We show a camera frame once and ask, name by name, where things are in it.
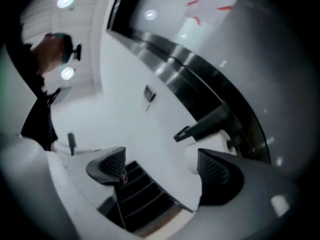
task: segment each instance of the round light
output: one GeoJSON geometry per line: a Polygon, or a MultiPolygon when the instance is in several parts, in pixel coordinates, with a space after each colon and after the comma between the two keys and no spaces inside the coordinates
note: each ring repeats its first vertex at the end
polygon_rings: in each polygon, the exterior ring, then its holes
{"type": "Polygon", "coordinates": [[[147,10],[144,13],[144,17],[147,21],[152,21],[157,17],[157,11],[156,10],[147,10]]]}
{"type": "Polygon", "coordinates": [[[56,2],[56,6],[58,6],[59,8],[66,8],[69,5],[71,5],[74,2],[74,0],[58,0],[56,2]]]}
{"type": "Polygon", "coordinates": [[[75,73],[75,70],[72,67],[66,67],[64,70],[61,72],[61,78],[63,80],[69,80],[70,78],[73,77],[75,73]]]}

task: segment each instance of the person's neck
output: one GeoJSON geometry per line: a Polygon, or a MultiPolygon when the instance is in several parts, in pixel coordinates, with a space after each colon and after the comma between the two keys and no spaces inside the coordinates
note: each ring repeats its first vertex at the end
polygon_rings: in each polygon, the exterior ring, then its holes
{"type": "Polygon", "coordinates": [[[37,47],[34,48],[31,52],[33,53],[35,60],[38,64],[37,74],[43,76],[43,74],[46,72],[46,69],[48,68],[47,60],[37,47]]]}

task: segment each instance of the black shirt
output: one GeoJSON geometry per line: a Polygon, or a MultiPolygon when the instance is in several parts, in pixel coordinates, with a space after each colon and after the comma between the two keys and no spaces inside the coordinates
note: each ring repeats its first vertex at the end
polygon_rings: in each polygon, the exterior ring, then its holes
{"type": "Polygon", "coordinates": [[[38,75],[38,63],[31,53],[30,44],[23,44],[20,21],[16,20],[5,36],[5,44],[10,58],[26,84],[36,95],[33,105],[21,131],[21,135],[37,141],[46,151],[58,137],[51,121],[51,104],[47,92],[43,91],[44,79],[38,75]]]}

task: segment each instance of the ceiling light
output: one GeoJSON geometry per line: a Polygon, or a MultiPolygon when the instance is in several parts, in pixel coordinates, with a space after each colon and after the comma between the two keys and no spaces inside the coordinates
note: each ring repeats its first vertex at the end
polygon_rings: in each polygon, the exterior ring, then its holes
{"type": "Polygon", "coordinates": [[[73,77],[75,73],[75,70],[72,67],[66,67],[64,70],[61,72],[61,78],[63,80],[69,80],[70,78],[73,77]]]}
{"type": "Polygon", "coordinates": [[[69,5],[71,5],[74,2],[74,0],[58,0],[56,2],[56,6],[58,6],[59,8],[66,8],[69,5]]]}
{"type": "Polygon", "coordinates": [[[152,21],[157,17],[157,11],[156,10],[147,10],[144,13],[144,17],[148,20],[148,21],[152,21]]]}

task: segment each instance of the red marking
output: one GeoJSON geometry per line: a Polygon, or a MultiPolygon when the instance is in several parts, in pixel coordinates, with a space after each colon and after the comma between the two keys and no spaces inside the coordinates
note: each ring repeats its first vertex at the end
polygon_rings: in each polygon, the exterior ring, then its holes
{"type": "Polygon", "coordinates": [[[191,6],[191,5],[196,4],[196,3],[198,3],[198,2],[199,2],[199,0],[194,0],[194,1],[192,1],[192,2],[188,2],[188,3],[186,4],[186,6],[191,6]]]}
{"type": "Polygon", "coordinates": [[[196,20],[196,22],[198,23],[198,25],[201,26],[201,21],[200,21],[199,17],[193,17],[193,18],[196,20]]]}
{"type": "Polygon", "coordinates": [[[224,11],[224,10],[231,10],[232,8],[233,8],[233,6],[229,5],[229,6],[219,7],[219,8],[217,8],[217,10],[224,11]]]}

